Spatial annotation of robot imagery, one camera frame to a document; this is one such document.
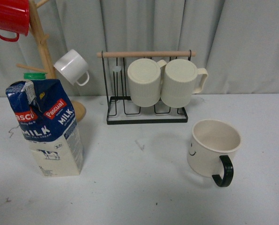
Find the milk carton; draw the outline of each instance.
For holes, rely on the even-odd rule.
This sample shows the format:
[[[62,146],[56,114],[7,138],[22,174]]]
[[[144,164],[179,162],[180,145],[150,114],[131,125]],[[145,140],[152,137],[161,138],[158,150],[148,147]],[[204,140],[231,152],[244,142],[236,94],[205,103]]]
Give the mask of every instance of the milk carton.
[[[43,175],[79,175],[83,145],[74,108],[60,81],[19,81],[6,89],[6,96]]]

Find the pascual logo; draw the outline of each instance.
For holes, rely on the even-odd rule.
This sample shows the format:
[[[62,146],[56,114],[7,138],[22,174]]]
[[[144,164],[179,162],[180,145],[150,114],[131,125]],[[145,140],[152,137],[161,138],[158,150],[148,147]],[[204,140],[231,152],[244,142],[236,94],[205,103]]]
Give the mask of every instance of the pascual logo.
[[[66,106],[66,102],[61,98],[59,99],[55,105],[53,105],[48,111],[44,113],[44,115],[49,119],[54,119],[55,115],[60,111],[60,109]]]
[[[19,122],[29,122],[38,118],[32,109],[26,112],[16,112],[15,116]]]

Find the mug handle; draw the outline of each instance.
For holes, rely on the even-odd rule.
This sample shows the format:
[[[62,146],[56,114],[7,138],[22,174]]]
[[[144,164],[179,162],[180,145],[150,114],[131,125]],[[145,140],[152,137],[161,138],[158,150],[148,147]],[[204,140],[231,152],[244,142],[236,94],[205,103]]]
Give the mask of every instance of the mug handle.
[[[76,81],[76,83],[79,84],[80,86],[84,86],[85,84],[87,84],[87,82],[89,81],[89,73],[88,73],[88,71],[86,71],[86,74],[87,74],[87,79],[86,79],[85,82],[79,83],[78,81]]]
[[[214,182],[217,184],[217,186],[223,188],[228,187],[231,184],[231,181],[233,179],[234,169],[232,162],[229,158],[229,156],[219,156],[220,160],[223,163],[224,167],[224,177],[221,179],[219,174],[212,175],[212,178]]]
[[[201,78],[201,81],[200,81],[200,85],[194,89],[193,94],[200,93],[203,90],[204,83],[208,78],[208,72],[205,68],[197,69],[197,74],[202,75],[202,78]]]
[[[3,36],[0,34],[0,39],[2,39],[2,40],[4,40],[4,41],[15,42],[15,41],[18,41],[18,38],[19,38],[19,33],[16,33],[16,37],[15,37],[15,38],[3,37]]]
[[[159,65],[160,68],[162,68],[167,64],[167,62],[165,60],[160,60],[157,62],[157,64]]]

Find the red mug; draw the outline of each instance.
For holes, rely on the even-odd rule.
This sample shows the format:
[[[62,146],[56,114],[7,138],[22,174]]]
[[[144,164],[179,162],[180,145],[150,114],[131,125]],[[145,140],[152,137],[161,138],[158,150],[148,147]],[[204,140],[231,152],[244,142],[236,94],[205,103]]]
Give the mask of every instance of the red mug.
[[[19,34],[28,35],[29,32],[29,1],[28,0],[0,0],[0,30],[16,33],[15,38],[4,37],[0,39],[15,42]]]

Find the wooden mug tree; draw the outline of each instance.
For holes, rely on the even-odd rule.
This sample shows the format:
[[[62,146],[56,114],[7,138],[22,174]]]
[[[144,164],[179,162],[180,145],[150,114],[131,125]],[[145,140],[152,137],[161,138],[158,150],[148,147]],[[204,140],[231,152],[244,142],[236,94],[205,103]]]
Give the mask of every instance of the wooden mug tree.
[[[43,6],[45,3],[47,3],[49,0],[41,0],[39,3],[35,3],[34,0],[29,0],[29,7],[30,7],[30,33],[33,35],[37,47],[38,47],[38,52],[42,61],[42,64],[44,66],[44,69],[36,68],[36,67],[30,67],[22,64],[17,64],[17,67],[24,68],[24,69],[29,69],[41,73],[46,73],[46,78],[47,79],[57,79],[56,73],[55,73],[55,68],[51,60],[50,52],[47,46],[47,39],[49,38],[49,34],[45,34],[40,18],[38,15],[37,9],[41,6]],[[86,114],[86,109],[85,107],[77,102],[77,101],[72,101],[74,110],[75,110],[75,116],[76,120],[80,121]]]

